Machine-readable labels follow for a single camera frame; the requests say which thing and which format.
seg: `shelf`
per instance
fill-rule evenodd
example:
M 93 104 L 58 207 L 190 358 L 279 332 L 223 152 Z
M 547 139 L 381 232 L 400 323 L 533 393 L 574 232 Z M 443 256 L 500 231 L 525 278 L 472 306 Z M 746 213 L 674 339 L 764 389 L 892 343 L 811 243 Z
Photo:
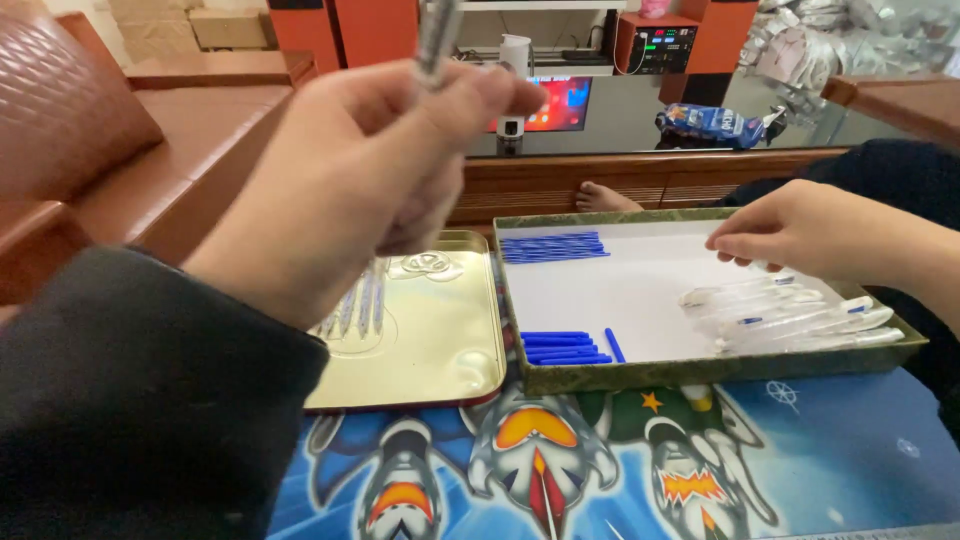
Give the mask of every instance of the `shelf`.
M 426 5 L 433 9 L 433 3 Z M 508 0 L 506 2 L 463 2 L 464 12 L 541 12 L 549 10 L 625 10 L 627 0 Z

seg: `sofa cushion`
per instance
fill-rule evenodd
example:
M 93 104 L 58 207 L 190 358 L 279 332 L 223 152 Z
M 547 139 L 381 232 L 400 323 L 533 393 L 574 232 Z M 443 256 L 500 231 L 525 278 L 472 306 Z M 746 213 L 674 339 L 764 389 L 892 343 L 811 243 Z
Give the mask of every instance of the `sofa cushion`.
M 289 86 L 140 90 L 166 138 L 71 201 L 99 243 L 132 243 L 180 263 L 247 181 L 273 134 Z
M 0 11 L 0 198 L 65 201 L 163 133 L 53 19 Z

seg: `hand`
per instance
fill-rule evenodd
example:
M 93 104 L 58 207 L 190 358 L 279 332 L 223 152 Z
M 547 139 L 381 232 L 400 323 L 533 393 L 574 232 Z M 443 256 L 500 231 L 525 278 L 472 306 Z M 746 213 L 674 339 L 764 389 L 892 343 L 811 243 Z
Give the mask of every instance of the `hand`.
M 418 100 L 413 64 L 397 61 L 303 88 L 183 269 L 307 329 L 374 255 L 429 248 L 463 187 L 472 139 L 497 116 L 531 114 L 545 99 L 498 67 L 450 62 L 444 78 L 443 90 Z
M 818 278 L 904 288 L 921 240 L 950 233 L 913 214 L 795 180 L 738 210 L 707 240 L 724 261 L 754 259 Z

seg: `dark pants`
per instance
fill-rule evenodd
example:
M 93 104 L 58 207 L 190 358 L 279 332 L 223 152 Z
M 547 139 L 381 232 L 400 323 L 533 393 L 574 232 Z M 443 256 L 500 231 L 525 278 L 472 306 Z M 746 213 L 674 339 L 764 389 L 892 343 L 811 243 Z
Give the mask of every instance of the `dark pants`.
M 798 171 L 796 178 L 835 185 L 960 231 L 960 154 L 932 143 L 871 140 L 837 158 L 814 161 Z M 790 180 L 744 184 L 714 205 L 741 207 Z M 948 393 L 960 397 L 960 343 L 947 325 L 897 290 L 870 287 L 870 292 L 930 339 L 904 367 L 941 400 Z

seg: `bare foot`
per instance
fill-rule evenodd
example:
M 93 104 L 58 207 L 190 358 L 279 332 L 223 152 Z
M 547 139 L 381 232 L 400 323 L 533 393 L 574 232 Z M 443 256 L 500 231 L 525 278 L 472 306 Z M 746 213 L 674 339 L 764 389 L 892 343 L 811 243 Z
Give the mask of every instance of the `bare foot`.
M 631 212 L 641 211 L 643 207 L 609 187 L 593 182 L 584 182 L 580 184 L 580 192 L 577 193 L 577 210 L 581 212 Z

